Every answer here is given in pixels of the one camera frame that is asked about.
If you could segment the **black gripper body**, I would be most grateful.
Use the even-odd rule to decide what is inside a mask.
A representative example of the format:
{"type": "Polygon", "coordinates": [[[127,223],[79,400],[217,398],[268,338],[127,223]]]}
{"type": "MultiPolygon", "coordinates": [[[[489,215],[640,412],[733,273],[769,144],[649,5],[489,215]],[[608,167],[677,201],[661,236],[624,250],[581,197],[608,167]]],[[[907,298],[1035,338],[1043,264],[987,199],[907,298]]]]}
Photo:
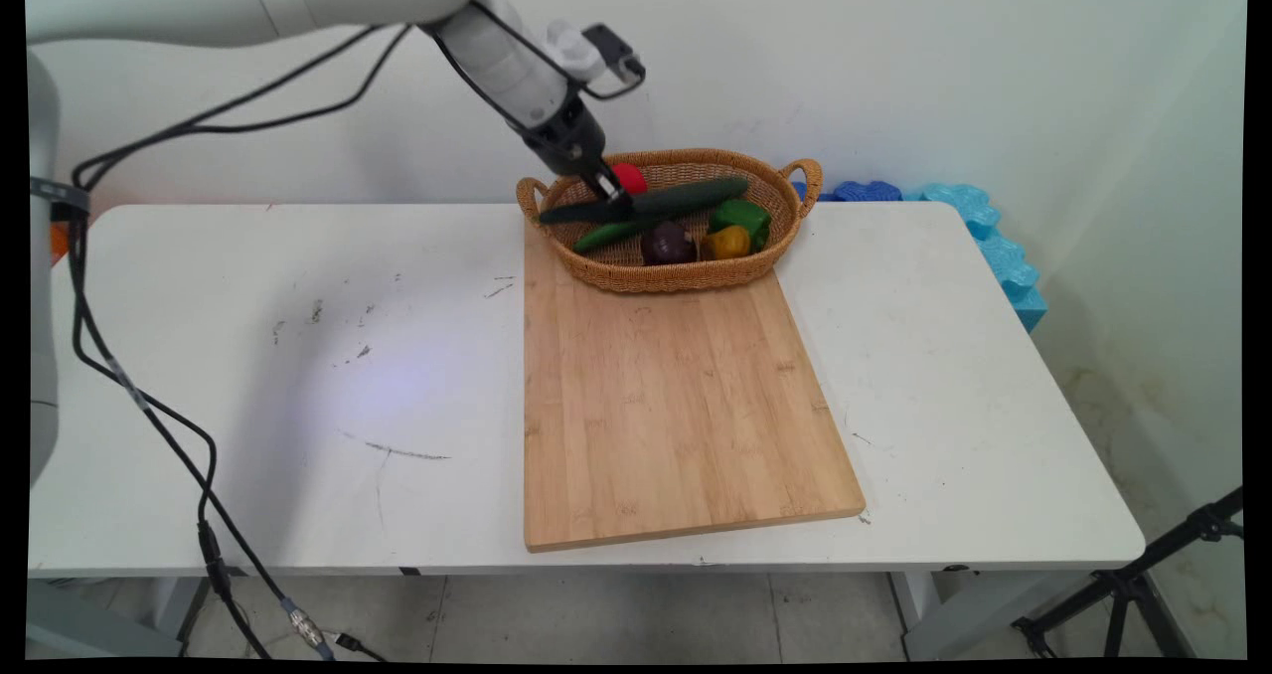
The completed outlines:
{"type": "Polygon", "coordinates": [[[605,134],[577,92],[569,92],[563,104],[541,125],[516,125],[527,148],[558,177],[580,181],[608,179],[603,159],[605,134]]]}

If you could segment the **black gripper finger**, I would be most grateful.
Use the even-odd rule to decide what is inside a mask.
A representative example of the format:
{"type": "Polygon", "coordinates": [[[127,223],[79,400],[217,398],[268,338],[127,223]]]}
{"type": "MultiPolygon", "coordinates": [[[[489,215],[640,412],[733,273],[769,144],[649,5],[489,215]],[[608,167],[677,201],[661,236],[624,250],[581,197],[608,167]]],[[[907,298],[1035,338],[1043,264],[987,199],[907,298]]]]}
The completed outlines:
{"type": "Polygon", "coordinates": [[[608,223],[628,223],[632,217],[635,217],[635,211],[630,202],[591,200],[591,202],[563,203],[563,206],[546,209],[541,212],[541,225],[558,226],[575,225],[575,223],[608,225],[608,223]]]}
{"type": "Polygon", "coordinates": [[[608,206],[630,206],[631,203],[631,195],[604,159],[586,159],[584,184],[591,189],[591,195],[608,206]]]}

